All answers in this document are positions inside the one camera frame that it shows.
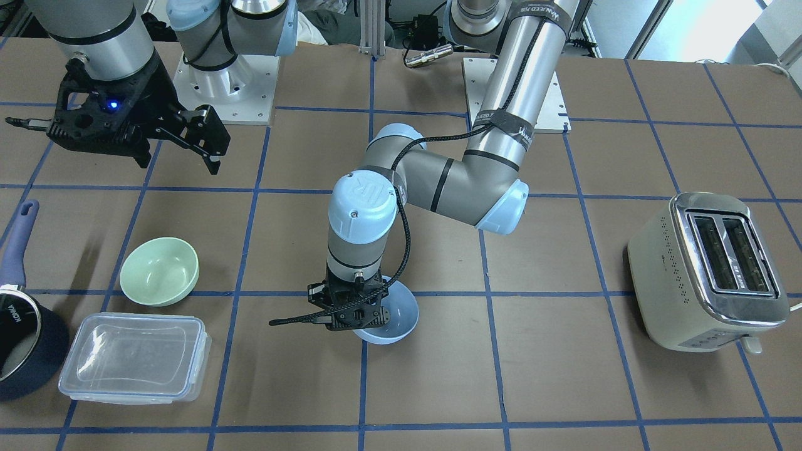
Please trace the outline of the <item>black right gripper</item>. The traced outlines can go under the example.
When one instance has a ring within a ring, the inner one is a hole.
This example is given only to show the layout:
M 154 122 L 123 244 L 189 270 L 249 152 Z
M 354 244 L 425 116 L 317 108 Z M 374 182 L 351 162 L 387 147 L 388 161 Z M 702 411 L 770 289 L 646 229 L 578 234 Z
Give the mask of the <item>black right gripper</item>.
M 149 139 L 170 140 L 218 174 L 230 134 L 212 105 L 184 110 L 157 51 L 143 68 L 119 80 L 92 79 L 77 59 L 66 68 L 48 126 L 51 141 L 73 152 L 132 157 L 147 168 Z

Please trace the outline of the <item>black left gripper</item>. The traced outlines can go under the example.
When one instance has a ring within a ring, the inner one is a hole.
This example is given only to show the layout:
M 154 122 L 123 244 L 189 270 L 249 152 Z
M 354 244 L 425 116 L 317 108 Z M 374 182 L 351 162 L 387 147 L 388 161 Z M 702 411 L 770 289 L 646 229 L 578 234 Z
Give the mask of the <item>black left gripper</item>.
M 392 319 L 389 309 L 383 306 L 388 288 L 380 271 L 369 279 L 359 275 L 349 282 L 327 269 L 326 279 L 308 285 L 307 291 L 308 302 L 326 311 L 310 322 L 323 324 L 330 331 L 379 328 Z

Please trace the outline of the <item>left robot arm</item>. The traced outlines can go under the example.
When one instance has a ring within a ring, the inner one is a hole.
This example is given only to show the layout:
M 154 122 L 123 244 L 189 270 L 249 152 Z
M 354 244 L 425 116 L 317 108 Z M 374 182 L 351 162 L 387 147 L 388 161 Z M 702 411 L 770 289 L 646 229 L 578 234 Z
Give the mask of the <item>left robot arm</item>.
M 298 317 L 330 331 L 376 328 L 390 321 L 383 306 L 399 278 L 384 279 L 381 263 L 396 218 L 409 225 L 414 205 L 496 234 L 511 233 L 529 186 L 519 166 L 556 64 L 570 37 L 577 1 L 450 1 L 443 32 L 453 43 L 496 55 L 481 107 L 461 159 L 427 151 L 427 139 L 407 125 L 381 129 L 361 166 L 333 188 L 328 257 L 322 283 L 308 286 L 319 311 Z

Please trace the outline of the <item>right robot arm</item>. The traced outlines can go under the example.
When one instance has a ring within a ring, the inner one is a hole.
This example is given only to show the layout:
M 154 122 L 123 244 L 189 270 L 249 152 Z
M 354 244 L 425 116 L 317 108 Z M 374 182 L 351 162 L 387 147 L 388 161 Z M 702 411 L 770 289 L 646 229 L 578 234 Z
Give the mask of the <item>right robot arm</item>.
M 297 46 L 295 1 L 169 1 L 183 61 L 201 104 L 186 108 L 132 1 L 29 1 L 68 57 L 49 120 L 15 119 L 72 152 L 151 162 L 150 140 L 198 154 L 210 174 L 231 140 L 213 101 L 252 94 L 246 55 L 289 55 Z

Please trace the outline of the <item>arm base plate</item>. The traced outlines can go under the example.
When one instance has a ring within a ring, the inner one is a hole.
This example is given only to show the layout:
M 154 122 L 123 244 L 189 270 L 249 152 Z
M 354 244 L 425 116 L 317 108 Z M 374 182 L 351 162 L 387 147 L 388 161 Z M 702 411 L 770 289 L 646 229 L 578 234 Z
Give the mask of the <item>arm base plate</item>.
M 476 115 L 481 109 L 489 78 L 495 70 L 496 59 L 463 59 L 463 75 L 467 106 L 469 107 L 469 126 L 472 128 Z M 562 133 L 572 129 L 570 118 L 565 108 L 565 101 L 561 91 L 558 75 L 553 74 L 547 89 L 543 106 L 539 111 L 538 120 L 534 125 L 536 133 Z
M 184 106 L 211 105 L 225 125 L 269 125 L 281 58 L 239 55 L 228 68 L 201 71 L 180 62 L 173 85 Z

